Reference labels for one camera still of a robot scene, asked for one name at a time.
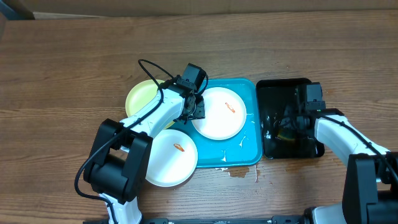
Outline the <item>white plate with sauce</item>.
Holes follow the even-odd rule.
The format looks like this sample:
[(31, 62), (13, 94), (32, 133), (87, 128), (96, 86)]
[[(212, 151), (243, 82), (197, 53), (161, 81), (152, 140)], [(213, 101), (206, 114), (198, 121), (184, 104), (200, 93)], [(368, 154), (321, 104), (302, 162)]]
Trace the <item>white plate with sauce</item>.
[(193, 120), (194, 128), (204, 137), (225, 140), (237, 135), (246, 122), (246, 106), (234, 91), (213, 87), (202, 94), (205, 117)]

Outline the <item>yellow plate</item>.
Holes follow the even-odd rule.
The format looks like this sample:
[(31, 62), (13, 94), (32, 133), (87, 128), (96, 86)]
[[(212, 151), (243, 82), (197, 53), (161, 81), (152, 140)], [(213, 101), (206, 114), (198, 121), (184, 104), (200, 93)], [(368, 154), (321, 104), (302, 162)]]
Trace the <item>yellow plate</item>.
[(143, 109), (156, 97), (157, 91), (158, 87), (152, 80), (145, 80), (134, 86), (128, 93), (125, 102), (127, 117), (129, 118)]

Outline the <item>yellow green sponge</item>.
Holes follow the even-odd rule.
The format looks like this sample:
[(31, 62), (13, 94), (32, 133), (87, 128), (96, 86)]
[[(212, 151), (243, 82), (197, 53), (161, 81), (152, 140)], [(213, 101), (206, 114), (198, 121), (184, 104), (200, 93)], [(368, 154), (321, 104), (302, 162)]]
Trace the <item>yellow green sponge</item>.
[(277, 137), (284, 141), (295, 141), (296, 135), (294, 132), (280, 132)]

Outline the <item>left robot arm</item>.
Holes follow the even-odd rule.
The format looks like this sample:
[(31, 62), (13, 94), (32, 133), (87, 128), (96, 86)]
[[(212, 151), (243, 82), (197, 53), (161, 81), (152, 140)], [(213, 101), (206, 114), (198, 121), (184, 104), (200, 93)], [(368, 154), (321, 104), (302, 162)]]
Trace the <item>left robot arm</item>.
[(108, 211), (108, 223), (142, 223), (137, 196), (147, 175), (156, 135), (171, 121), (204, 117), (203, 78), (175, 77), (157, 85), (156, 96), (136, 114), (104, 120), (90, 155), (76, 178), (83, 178)]

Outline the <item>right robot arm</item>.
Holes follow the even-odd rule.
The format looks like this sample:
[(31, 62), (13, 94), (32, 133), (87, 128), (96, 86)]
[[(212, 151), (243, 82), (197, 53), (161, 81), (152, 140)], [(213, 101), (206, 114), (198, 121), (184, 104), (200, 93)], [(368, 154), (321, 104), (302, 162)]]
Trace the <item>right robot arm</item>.
[(397, 223), (397, 153), (360, 133), (338, 109), (300, 109), (272, 127), (310, 136), (346, 166), (342, 201), (308, 208), (298, 223)]

